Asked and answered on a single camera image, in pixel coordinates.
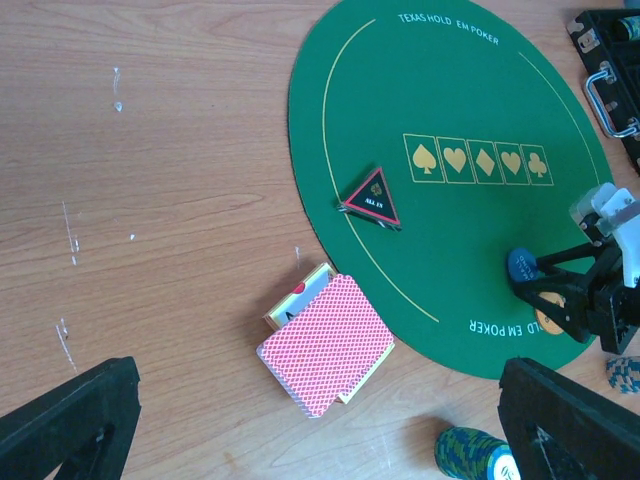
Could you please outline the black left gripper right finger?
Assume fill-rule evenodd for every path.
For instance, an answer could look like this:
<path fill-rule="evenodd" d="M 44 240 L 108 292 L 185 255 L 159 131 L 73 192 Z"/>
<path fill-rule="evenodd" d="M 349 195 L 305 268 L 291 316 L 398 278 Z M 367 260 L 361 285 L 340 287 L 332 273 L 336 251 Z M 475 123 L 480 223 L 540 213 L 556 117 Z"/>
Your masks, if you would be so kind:
<path fill-rule="evenodd" d="M 506 362 L 500 422 L 523 479 L 637 479 L 639 416 L 530 359 Z"/>

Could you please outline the triangular all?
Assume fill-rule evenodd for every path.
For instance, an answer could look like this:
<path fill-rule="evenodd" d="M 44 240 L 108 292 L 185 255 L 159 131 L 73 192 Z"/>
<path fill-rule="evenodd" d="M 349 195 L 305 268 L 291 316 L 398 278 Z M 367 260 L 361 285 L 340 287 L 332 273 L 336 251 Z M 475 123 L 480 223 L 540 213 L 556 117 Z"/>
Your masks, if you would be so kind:
<path fill-rule="evenodd" d="M 400 231 L 402 224 L 395 207 L 383 169 L 378 166 L 340 201 L 337 210 L 378 224 L 382 228 Z"/>

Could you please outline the blue small blind button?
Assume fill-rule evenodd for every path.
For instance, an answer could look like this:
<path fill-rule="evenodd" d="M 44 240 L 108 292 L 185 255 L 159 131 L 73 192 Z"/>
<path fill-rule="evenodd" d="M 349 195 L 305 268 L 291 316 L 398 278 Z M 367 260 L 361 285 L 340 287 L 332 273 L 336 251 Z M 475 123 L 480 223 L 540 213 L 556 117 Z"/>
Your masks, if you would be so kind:
<path fill-rule="evenodd" d="M 507 255 L 506 266 L 512 288 L 539 277 L 536 257 L 526 248 L 518 247 L 511 250 Z"/>

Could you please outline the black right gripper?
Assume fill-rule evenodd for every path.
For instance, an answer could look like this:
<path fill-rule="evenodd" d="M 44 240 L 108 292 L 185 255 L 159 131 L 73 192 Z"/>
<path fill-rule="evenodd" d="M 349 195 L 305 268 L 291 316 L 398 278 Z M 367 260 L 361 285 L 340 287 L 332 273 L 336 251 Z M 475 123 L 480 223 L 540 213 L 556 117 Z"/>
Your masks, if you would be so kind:
<path fill-rule="evenodd" d="M 618 247 L 584 243 L 535 257 L 532 271 L 548 276 L 511 287 L 519 299 L 573 340 L 586 343 L 597 336 L 604 352 L 624 353 L 639 330 L 639 284 L 625 285 Z M 558 294 L 564 304 L 546 300 L 541 293 Z"/>

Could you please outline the round green poker mat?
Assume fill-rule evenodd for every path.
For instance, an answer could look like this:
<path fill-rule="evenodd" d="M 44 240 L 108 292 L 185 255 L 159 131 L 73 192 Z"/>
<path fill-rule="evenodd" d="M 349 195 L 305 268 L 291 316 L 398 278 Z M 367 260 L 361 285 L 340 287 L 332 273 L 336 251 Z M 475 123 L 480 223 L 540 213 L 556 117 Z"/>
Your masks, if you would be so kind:
<path fill-rule="evenodd" d="M 323 248 L 416 352 L 487 379 L 584 352 L 539 327 L 506 260 L 581 244 L 570 206 L 612 176 L 564 78 L 506 21 L 469 1 L 336 4 L 296 59 L 289 139 Z M 398 232 L 337 210 L 378 166 Z"/>

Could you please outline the black poker case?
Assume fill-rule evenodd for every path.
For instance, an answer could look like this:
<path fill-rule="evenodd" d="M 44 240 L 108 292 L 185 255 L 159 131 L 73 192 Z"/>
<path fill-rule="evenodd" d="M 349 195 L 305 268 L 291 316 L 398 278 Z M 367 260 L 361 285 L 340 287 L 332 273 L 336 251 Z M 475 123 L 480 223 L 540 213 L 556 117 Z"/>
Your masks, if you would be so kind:
<path fill-rule="evenodd" d="M 639 8 L 590 9 L 566 25 L 587 72 L 583 91 L 605 136 L 639 169 Z"/>

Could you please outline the chips row in case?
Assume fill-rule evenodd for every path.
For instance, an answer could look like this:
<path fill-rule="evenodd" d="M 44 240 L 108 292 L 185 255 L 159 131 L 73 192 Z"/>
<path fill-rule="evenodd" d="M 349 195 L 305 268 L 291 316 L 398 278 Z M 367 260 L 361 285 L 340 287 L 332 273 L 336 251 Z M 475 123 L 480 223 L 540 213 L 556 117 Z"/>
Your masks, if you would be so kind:
<path fill-rule="evenodd" d="M 612 35 L 617 42 L 629 42 L 640 39 L 640 16 L 627 16 L 615 20 Z"/>

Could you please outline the green blue 50 chip stack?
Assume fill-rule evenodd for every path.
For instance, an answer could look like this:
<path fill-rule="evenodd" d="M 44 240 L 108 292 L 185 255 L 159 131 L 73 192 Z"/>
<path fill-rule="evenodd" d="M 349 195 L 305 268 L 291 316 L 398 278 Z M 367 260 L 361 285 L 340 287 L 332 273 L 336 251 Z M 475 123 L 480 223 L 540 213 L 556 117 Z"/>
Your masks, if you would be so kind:
<path fill-rule="evenodd" d="M 439 470 L 453 479 L 520 479 L 510 446 L 499 438 L 467 427 L 442 431 L 434 446 Z"/>

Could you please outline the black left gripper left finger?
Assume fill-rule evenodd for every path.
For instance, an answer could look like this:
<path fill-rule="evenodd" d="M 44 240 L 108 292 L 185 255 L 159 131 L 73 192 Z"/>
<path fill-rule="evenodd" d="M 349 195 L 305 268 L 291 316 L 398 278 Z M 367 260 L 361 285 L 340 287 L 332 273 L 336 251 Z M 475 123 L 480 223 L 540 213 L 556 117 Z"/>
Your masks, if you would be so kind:
<path fill-rule="evenodd" d="M 139 420 L 133 357 L 111 358 L 1 418 L 3 479 L 119 479 Z"/>

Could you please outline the blue white chip stack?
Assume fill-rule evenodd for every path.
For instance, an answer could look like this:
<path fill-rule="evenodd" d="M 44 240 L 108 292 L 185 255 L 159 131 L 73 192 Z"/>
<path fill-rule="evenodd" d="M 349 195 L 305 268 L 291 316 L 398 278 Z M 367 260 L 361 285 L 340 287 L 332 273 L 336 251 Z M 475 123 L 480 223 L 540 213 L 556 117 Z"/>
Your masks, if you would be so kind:
<path fill-rule="evenodd" d="M 638 394 L 640 361 L 638 356 L 619 357 L 606 362 L 609 385 L 624 394 Z"/>

